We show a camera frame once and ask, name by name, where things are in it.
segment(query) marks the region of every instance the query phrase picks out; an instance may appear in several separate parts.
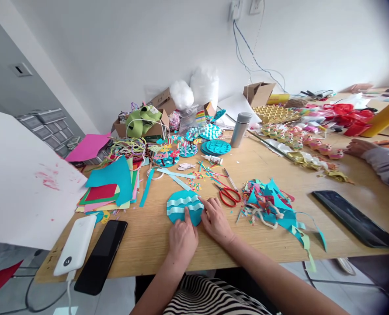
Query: metal thermos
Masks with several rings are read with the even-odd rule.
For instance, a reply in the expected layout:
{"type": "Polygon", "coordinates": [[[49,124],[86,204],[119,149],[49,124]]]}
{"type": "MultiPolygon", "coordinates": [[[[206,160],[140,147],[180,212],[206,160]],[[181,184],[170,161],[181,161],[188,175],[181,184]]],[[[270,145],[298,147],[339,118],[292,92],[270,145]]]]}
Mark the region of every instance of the metal thermos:
{"type": "Polygon", "coordinates": [[[250,123],[253,114],[251,113],[240,113],[237,117],[237,123],[235,124],[233,137],[229,143],[233,148],[238,148],[241,144],[241,140],[246,134],[248,124],[250,123]]]}

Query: glue bottle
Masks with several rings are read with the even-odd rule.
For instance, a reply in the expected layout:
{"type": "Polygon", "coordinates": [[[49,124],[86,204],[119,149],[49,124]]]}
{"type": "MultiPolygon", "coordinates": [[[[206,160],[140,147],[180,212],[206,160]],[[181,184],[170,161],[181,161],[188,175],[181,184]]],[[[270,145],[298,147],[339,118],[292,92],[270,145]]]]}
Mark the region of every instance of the glue bottle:
{"type": "Polygon", "coordinates": [[[202,155],[202,157],[203,157],[205,160],[208,160],[209,162],[218,163],[219,165],[222,165],[222,162],[224,161],[223,158],[214,157],[213,155],[202,155]]]}
{"type": "Polygon", "coordinates": [[[235,124],[233,136],[230,141],[230,145],[233,148],[238,148],[240,146],[241,140],[244,138],[246,134],[248,124],[250,123],[253,114],[251,113],[240,113],[237,117],[237,123],[235,124]]]}

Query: smartphone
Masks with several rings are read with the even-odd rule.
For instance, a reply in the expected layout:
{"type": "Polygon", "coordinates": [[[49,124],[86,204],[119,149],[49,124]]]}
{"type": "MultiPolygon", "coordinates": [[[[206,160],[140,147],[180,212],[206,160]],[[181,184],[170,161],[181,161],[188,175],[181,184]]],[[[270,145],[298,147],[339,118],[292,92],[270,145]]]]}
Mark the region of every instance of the smartphone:
{"type": "Polygon", "coordinates": [[[366,246],[389,248],[389,234],[337,192],[318,190],[312,195],[366,246]]]}
{"type": "Polygon", "coordinates": [[[75,291],[90,295],[101,292],[127,226],[128,223],[124,221],[107,222],[75,283],[75,291]]]}

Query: charging cable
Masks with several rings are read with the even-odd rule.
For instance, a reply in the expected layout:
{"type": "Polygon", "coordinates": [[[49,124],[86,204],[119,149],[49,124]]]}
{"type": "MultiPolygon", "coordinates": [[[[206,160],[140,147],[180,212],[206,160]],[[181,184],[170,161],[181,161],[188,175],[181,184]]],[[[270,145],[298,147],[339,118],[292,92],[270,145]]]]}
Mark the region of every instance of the charging cable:
{"type": "Polygon", "coordinates": [[[71,288],[70,287],[71,287],[72,280],[75,278],[75,274],[76,274],[76,270],[69,271],[68,277],[66,278],[66,282],[67,282],[66,292],[68,293],[68,303],[69,303],[68,313],[69,313],[69,315],[72,315],[72,311],[71,311],[72,300],[71,300],[71,288]]]}

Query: white board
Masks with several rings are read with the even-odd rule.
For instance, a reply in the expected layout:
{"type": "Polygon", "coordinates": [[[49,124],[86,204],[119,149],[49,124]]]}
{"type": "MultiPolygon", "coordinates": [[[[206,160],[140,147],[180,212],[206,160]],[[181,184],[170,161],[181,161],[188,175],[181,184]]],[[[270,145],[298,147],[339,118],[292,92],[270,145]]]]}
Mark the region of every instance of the white board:
{"type": "Polygon", "coordinates": [[[0,113],[0,242],[52,249],[87,178],[10,115],[0,113]]]}

